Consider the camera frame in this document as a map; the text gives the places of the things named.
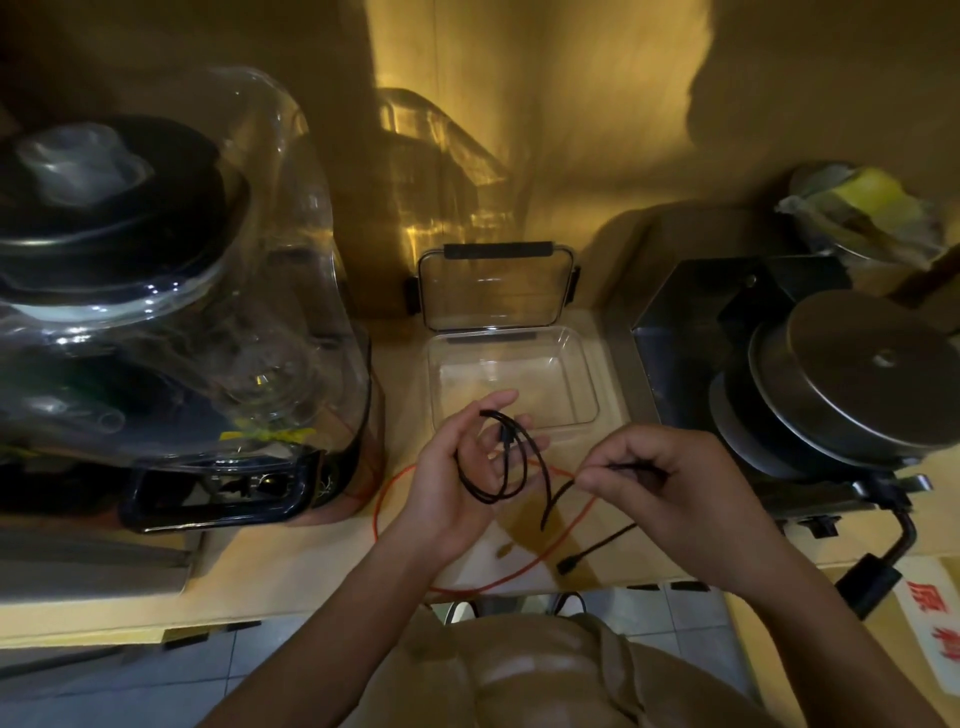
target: power cord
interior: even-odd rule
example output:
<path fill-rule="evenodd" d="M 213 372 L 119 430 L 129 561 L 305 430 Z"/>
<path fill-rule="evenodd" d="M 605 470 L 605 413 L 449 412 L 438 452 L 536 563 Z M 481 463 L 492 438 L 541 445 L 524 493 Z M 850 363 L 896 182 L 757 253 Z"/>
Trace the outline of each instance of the power cord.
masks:
<path fill-rule="evenodd" d="M 503 445 L 503 482 L 500 484 L 500 489 L 496 493 L 490 493 L 482 488 L 478 488 L 470 481 L 470 479 L 467 477 L 467 474 L 464 473 L 463 468 L 460 467 L 459 458 L 455 458 L 457 460 L 457 474 L 460 476 L 460 482 L 464 484 L 464 487 L 467 489 L 468 493 L 470 493 L 481 503 L 486 503 L 487 505 L 493 505 L 501 500 L 509 500 L 512 497 L 518 496 L 527 484 L 527 458 L 526 456 L 520 458 L 523 473 L 515 488 L 510 490 L 510 451 L 511 448 L 516 446 L 521 448 L 520 451 L 523 453 L 523 448 L 526 446 L 531 452 L 534 453 L 534 456 L 537 458 L 537 464 L 540 466 L 540 472 L 543 473 L 543 484 L 546 491 L 546 505 L 543 508 L 543 516 L 540 518 L 540 530 L 544 530 L 546 528 L 546 523 L 550 518 L 550 514 L 553 512 L 553 509 L 557 507 L 557 503 L 560 501 L 560 498 L 563 497 L 564 493 L 573 487 L 573 479 L 571 478 L 570 480 L 567 480 L 567 482 L 557 490 L 556 495 L 554 495 L 552 491 L 552 485 L 550 483 L 550 470 L 546 467 L 546 463 L 543 461 L 543 455 L 540 453 L 540 448 L 537 447 L 537 443 L 534 441 L 533 437 L 530 436 L 530 433 L 527 432 L 519 422 L 511 417 L 508 417 L 502 412 L 496 411 L 495 409 L 480 410 L 480 417 L 489 420 L 497 420 L 500 423 L 500 442 Z M 632 463 L 611 463 L 607 467 L 615 471 L 653 473 L 660 478 L 661 481 L 664 481 L 667 478 L 667 473 L 658 468 L 649 460 L 637 460 L 636 462 Z M 630 525 L 621 528 L 619 531 L 612 533 L 607 538 L 598 541 L 590 548 L 585 548 L 583 551 L 580 551 L 580 553 L 567 556 L 557 564 L 557 572 L 560 575 L 570 573 L 586 556 L 591 554 L 593 551 L 612 543 L 616 539 L 620 538 L 623 534 L 634 528 L 636 528 L 636 523 L 631 523 Z"/>

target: glass container lid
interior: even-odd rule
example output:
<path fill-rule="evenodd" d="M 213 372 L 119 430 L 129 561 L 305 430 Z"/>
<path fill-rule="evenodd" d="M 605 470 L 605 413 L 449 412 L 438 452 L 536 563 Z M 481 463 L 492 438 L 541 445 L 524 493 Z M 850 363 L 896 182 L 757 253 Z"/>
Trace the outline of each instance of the glass container lid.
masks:
<path fill-rule="evenodd" d="M 573 300 L 579 272 L 550 242 L 449 244 L 420 258 L 417 303 L 434 331 L 545 327 Z"/>

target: label sign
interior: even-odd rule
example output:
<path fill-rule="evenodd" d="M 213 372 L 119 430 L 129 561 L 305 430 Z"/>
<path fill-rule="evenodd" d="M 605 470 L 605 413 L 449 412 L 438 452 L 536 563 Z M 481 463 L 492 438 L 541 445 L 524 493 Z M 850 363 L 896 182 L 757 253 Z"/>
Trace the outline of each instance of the label sign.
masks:
<path fill-rule="evenodd" d="M 960 695 L 960 596 L 939 559 L 900 559 L 894 594 L 944 692 Z"/>

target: wooden counter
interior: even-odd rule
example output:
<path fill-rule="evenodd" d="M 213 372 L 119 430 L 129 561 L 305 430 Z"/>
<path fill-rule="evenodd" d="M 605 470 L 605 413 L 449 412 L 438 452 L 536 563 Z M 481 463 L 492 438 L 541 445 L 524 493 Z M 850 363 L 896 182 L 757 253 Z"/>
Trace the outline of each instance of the wooden counter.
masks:
<path fill-rule="evenodd" d="M 588 432 L 557 443 L 549 464 L 573 470 L 594 442 L 625 422 L 619 385 L 593 315 L 567 311 L 563 323 L 577 330 L 600 405 Z M 388 473 L 416 460 L 432 434 L 423 347 L 429 333 L 419 322 L 372 322 L 373 365 L 387 393 Z M 960 468 L 957 453 L 932 457 L 924 471 L 936 491 L 915 497 L 920 540 L 914 553 L 960 553 Z M 389 523 L 404 501 L 409 476 L 384 498 L 381 523 Z M 475 589 L 522 570 L 580 517 L 589 499 L 570 492 L 546 533 L 538 522 L 542 501 L 512 504 L 481 542 L 441 577 L 439 586 Z M 591 554 L 566 578 L 554 565 L 568 553 L 589 546 L 628 521 L 606 503 L 596 502 L 570 537 L 546 559 L 493 591 L 501 594 L 550 593 L 567 589 L 642 584 L 683 576 L 638 530 Z M 864 551 L 876 553 L 897 536 L 894 520 L 881 513 L 845 516 L 839 538 L 815 542 L 805 529 L 787 535 L 818 564 L 851 563 Z M 161 639 L 163 630 L 199 624 L 264 619 L 306 613 L 320 606 L 373 543 L 372 507 L 346 522 L 291 528 L 282 525 L 218 530 L 208 534 L 196 576 L 180 595 L 23 604 L 0 608 L 0 646 L 56 643 L 128 643 Z"/>

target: cable plug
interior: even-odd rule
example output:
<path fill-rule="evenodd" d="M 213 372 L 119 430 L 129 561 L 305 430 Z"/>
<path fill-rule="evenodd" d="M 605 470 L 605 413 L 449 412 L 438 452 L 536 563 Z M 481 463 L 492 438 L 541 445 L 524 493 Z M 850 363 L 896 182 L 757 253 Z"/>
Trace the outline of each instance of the cable plug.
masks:
<path fill-rule="evenodd" d="M 566 576 L 571 571 L 577 568 L 577 564 L 580 563 L 580 560 L 584 558 L 584 554 L 575 553 L 572 556 L 567 556 L 565 559 L 561 559 L 557 564 L 557 573 L 560 576 Z"/>

